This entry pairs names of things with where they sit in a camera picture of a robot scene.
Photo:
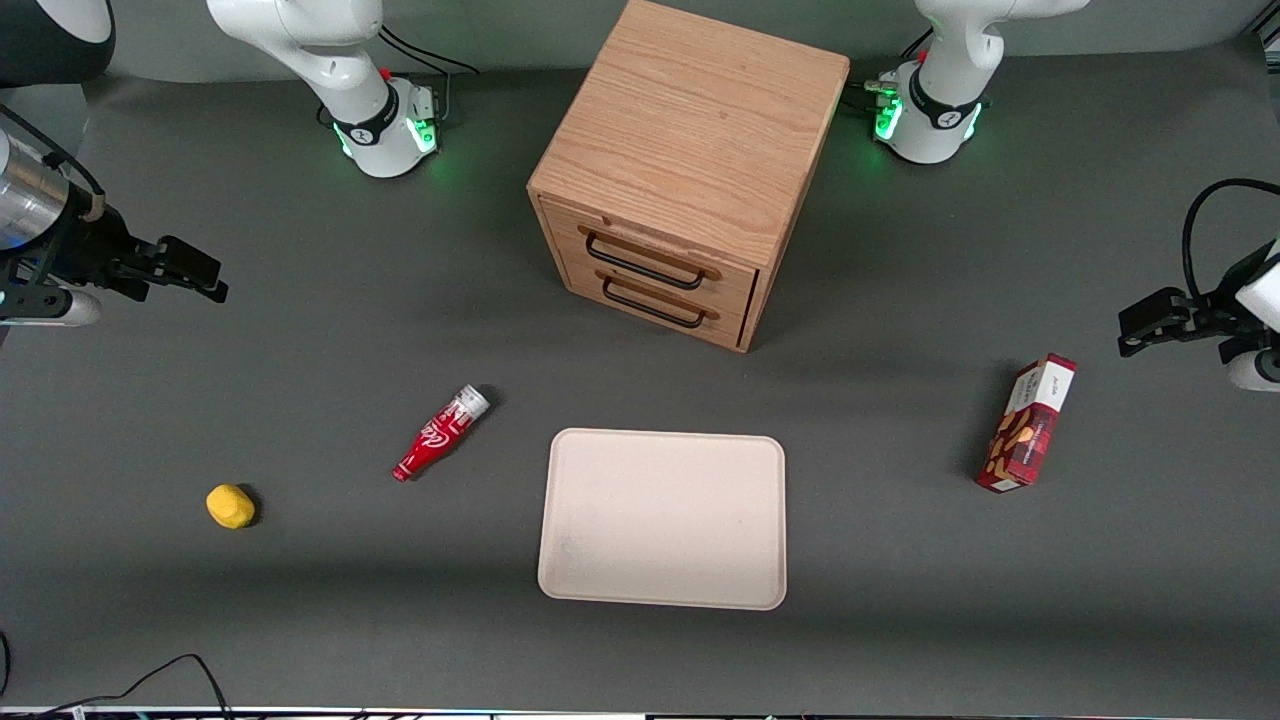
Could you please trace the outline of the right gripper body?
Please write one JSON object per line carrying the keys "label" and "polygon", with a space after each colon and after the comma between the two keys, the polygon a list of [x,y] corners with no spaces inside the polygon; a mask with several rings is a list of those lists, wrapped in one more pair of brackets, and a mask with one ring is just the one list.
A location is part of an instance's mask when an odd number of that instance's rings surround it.
{"label": "right gripper body", "polygon": [[54,278],[143,301],[151,286],[168,283],[159,270],[157,252],[157,245],[128,231],[118,211],[108,210],[96,222],[84,222],[77,210],[67,209],[31,241],[3,251],[3,279],[42,284]]}

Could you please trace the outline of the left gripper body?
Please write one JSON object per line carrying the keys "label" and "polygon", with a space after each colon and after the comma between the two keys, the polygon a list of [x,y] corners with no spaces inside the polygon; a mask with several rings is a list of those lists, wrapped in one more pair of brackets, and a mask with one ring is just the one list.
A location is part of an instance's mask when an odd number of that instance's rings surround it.
{"label": "left gripper body", "polygon": [[1219,286],[1203,292],[1185,251],[1185,283],[1196,329],[1242,347],[1276,347],[1279,332],[1277,240],[1270,240],[1235,263]]}

